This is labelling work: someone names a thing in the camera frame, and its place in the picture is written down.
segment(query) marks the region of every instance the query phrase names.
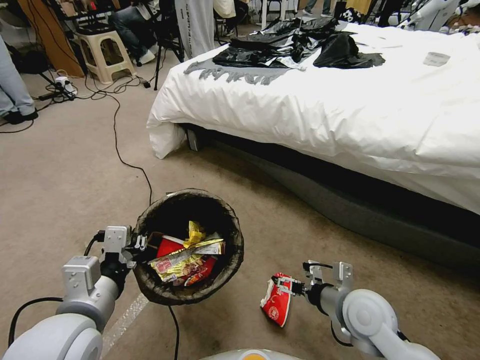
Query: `beige carpet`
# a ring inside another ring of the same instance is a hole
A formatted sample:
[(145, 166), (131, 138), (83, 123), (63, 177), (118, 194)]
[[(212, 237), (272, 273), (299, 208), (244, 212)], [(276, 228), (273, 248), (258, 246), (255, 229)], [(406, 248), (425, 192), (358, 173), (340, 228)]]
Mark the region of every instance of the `beige carpet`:
[[(169, 52), (161, 79), (175, 63)], [(149, 79), (152, 72), (150, 64), (139, 74)], [(24, 78), (32, 95), (44, 92), (40, 77)], [(74, 83), (81, 95), (88, 94), (83, 79)], [(301, 279), (302, 261), (307, 259), (353, 264), (355, 287), (374, 290), (390, 301), (401, 330), (412, 341), (442, 359), (478, 359), (477, 282), (335, 225), (255, 167), (219, 150), (195, 153), (184, 147), (165, 160), (155, 158), (145, 127), (155, 95), (152, 89), (134, 87), (116, 96), (121, 102), (117, 116), (121, 154), (145, 168), (154, 199), (188, 187), (224, 198), (235, 209), (245, 238), (245, 260), (237, 275), (206, 301), (175, 308), (181, 359), (249, 347), (304, 359), (358, 359), (357, 350), (335, 343), (329, 320), (303, 298), (292, 299), (283, 329), (260, 311), (269, 277), (283, 271)], [(116, 156), (115, 109), (110, 98), (76, 99), (45, 109), (27, 131), (0, 134), (1, 352), (16, 308), (33, 298), (62, 296), (62, 265), (81, 255), (97, 230), (135, 225), (148, 205), (141, 172), (122, 165)], [(94, 246), (92, 254), (100, 254), (100, 248)], [(138, 294), (129, 275), (109, 327)], [(25, 310), (17, 335), (55, 308), (37, 304)], [(171, 359), (174, 346), (175, 327), (168, 309), (149, 303), (106, 359)]]

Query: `white sneaker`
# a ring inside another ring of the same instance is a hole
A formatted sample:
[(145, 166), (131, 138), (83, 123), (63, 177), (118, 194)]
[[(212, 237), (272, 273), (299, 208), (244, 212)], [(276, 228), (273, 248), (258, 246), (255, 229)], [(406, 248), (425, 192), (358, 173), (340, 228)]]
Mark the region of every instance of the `white sneaker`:
[(138, 59), (138, 62), (144, 65), (146, 63), (151, 62), (152, 60), (155, 60), (155, 54), (150, 50), (147, 50), (145, 55), (143, 55), (140, 59)]
[(154, 55), (157, 55), (159, 53), (159, 46), (157, 44), (153, 44), (148, 50), (150, 50)]

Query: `mattress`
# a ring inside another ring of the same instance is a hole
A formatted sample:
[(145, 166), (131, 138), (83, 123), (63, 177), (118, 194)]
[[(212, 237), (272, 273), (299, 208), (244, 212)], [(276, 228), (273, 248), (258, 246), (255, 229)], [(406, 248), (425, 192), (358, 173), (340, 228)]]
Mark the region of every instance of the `mattress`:
[[(269, 85), (172, 69), (147, 121), (157, 157), (185, 138), (178, 123), (274, 143), (480, 214), (480, 35), (347, 24), (366, 69), (291, 69)], [(429, 53), (442, 66), (424, 64)]]

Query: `black pants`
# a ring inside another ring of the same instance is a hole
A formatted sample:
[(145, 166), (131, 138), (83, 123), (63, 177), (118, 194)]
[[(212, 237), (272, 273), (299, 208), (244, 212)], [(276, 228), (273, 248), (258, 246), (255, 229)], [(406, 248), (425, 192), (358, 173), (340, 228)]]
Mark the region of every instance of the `black pants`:
[(236, 27), (249, 13), (249, 5), (241, 0), (233, 0), (233, 4), (235, 5), (235, 17), (230, 17), (225, 19), (226, 26), (229, 29), (233, 29)]

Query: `sneaker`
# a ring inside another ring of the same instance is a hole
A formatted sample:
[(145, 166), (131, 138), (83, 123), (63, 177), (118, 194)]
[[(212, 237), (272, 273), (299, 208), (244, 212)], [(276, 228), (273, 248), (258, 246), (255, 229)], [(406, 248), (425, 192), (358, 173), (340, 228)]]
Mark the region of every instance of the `sneaker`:
[(34, 112), (29, 113), (28, 115), (22, 115), (21, 117), (23, 118), (23, 121), (35, 120), (39, 117), (39, 113), (37, 112), (37, 109), (35, 109)]
[(157, 55), (159, 53), (159, 46), (157, 44), (153, 44), (148, 50), (150, 50), (154, 55)]
[(234, 34), (234, 31), (235, 31), (234, 29), (226, 27), (225, 28), (225, 33), (223, 34), (223, 36), (224, 37), (231, 37)]
[(19, 111), (9, 111), (5, 115), (2, 115), (2, 118), (12, 125), (21, 124), (25, 121), (24, 117)]
[(152, 60), (155, 60), (155, 54), (150, 50), (147, 50), (145, 55), (143, 55), (142, 57), (140, 57), (140, 59), (138, 59), (138, 62), (144, 65), (146, 63), (151, 62)]

